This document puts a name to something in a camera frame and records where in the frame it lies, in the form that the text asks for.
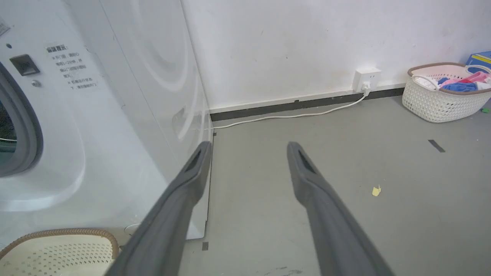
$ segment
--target white wall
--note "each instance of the white wall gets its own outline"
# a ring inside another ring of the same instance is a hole
[[[491,50],[489,0],[182,3],[215,112],[351,93],[368,66],[402,87],[413,66]]]

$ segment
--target round door frame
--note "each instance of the round door frame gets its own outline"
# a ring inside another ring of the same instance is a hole
[[[25,171],[41,156],[43,136],[36,114],[14,78],[0,62],[0,102],[14,125],[17,136],[15,152],[0,164],[0,177]]]

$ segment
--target blue cloth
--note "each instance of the blue cloth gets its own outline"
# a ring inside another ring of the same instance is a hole
[[[448,78],[441,78],[441,80],[438,81],[438,85],[446,82],[448,80]]]
[[[442,88],[456,92],[471,92],[477,90],[477,85],[475,83],[452,83],[444,85]]]

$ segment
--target label sticker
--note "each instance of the label sticker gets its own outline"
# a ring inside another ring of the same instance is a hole
[[[98,88],[98,75],[87,68],[82,51],[71,49],[65,44],[46,46],[47,55],[56,65],[64,81],[72,90],[93,90]]]
[[[10,27],[5,23],[2,17],[0,17],[0,36],[6,31],[10,30]]]

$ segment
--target black baseboard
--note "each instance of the black baseboard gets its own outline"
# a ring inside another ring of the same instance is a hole
[[[374,91],[371,92],[367,100],[370,99],[378,99],[378,98],[386,98],[386,97],[394,97],[401,96],[404,92],[404,88],[396,88],[390,90],[382,90],[382,91]],[[228,119],[235,118],[243,118],[255,115],[263,115],[267,113],[274,113],[280,111],[288,111],[288,110],[297,110],[297,109],[305,109],[305,108],[314,108],[314,107],[322,107],[322,106],[330,106],[335,104],[343,104],[350,103],[359,100],[362,97],[362,94],[353,94],[332,98],[324,98],[310,101],[295,101],[293,103],[282,104],[282,105],[274,105],[260,108],[252,108],[252,109],[244,109],[244,110],[235,110],[221,113],[211,114],[212,121],[222,121]]]

